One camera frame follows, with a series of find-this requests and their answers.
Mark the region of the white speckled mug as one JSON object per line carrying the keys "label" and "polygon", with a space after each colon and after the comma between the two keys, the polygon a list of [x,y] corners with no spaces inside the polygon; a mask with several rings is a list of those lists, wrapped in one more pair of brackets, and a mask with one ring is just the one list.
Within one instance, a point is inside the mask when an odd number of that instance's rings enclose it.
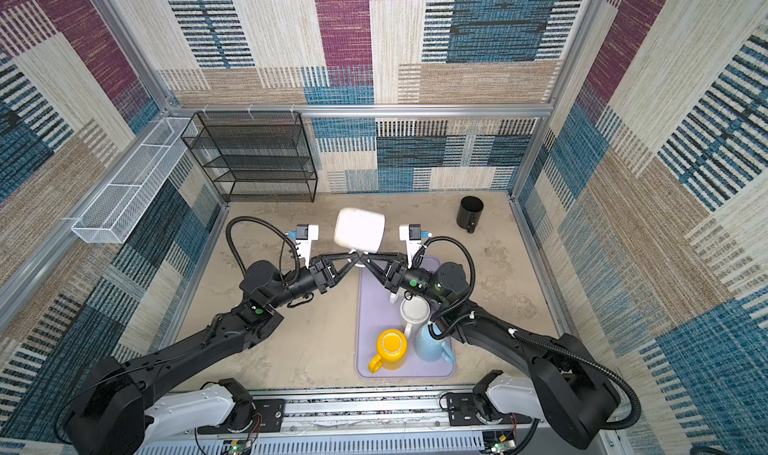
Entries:
{"label": "white speckled mug", "polygon": [[384,214],[354,207],[342,208],[335,224],[334,242],[350,251],[376,253],[384,236],[385,224]]}

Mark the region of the black mug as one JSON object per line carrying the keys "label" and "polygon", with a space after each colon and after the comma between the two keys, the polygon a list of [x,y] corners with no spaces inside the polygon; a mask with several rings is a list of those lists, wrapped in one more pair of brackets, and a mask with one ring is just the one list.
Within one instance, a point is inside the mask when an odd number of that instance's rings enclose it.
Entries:
{"label": "black mug", "polygon": [[483,201],[476,196],[464,196],[456,215],[457,225],[468,233],[474,233],[484,209]]}

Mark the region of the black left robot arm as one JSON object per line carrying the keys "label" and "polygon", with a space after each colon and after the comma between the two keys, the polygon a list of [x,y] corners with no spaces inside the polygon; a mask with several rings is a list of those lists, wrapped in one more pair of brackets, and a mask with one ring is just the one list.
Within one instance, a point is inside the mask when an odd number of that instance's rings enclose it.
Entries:
{"label": "black left robot arm", "polygon": [[278,308],[335,286],[358,262],[357,252],[316,257],[286,275],[266,260],[251,264],[240,284],[241,302],[214,316],[187,338],[120,363],[97,362],[85,386],[59,409],[56,438],[80,454],[133,454],[149,442],[160,418],[149,409],[172,389],[209,366],[266,340],[282,322]]}

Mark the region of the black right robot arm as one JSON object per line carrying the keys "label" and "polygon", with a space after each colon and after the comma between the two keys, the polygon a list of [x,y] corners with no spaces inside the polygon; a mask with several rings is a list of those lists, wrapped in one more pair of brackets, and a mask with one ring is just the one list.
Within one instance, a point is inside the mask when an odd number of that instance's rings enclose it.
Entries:
{"label": "black right robot arm", "polygon": [[597,363],[571,335],[540,335],[505,322],[470,300],[471,275],[446,262],[434,271],[408,266],[403,255],[363,254],[359,261],[387,289],[403,289],[437,305],[430,335],[482,348],[521,370],[533,383],[543,417],[572,446],[584,449],[601,430],[622,430],[637,420],[632,408],[611,419],[626,384]]}

